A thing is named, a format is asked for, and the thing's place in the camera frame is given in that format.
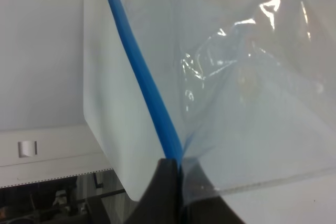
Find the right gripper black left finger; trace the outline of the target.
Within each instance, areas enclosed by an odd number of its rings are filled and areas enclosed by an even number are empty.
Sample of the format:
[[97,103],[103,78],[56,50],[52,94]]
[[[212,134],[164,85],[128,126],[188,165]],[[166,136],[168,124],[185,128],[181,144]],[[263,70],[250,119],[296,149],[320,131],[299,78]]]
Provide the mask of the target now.
[[176,160],[159,160],[145,193],[125,223],[178,223],[178,182]]

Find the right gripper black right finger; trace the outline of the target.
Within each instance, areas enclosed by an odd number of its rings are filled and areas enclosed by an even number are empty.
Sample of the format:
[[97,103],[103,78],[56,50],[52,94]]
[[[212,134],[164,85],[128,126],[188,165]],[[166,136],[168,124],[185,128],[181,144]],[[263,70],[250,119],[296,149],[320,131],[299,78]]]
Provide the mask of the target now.
[[181,163],[179,223],[243,223],[215,192],[196,158]]

